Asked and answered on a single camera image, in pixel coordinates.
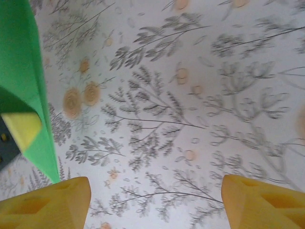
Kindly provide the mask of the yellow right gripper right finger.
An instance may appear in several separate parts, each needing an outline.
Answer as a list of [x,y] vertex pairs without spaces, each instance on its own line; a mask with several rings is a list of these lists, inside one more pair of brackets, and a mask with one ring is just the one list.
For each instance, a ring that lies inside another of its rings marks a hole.
[[221,186],[232,229],[303,229],[305,194],[239,175],[225,175]]

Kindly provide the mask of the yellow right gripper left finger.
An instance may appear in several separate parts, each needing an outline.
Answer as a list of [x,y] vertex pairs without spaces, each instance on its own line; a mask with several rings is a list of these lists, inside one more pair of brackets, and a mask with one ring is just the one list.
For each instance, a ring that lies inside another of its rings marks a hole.
[[2,229],[82,229],[91,201],[87,177],[75,177],[0,203]]

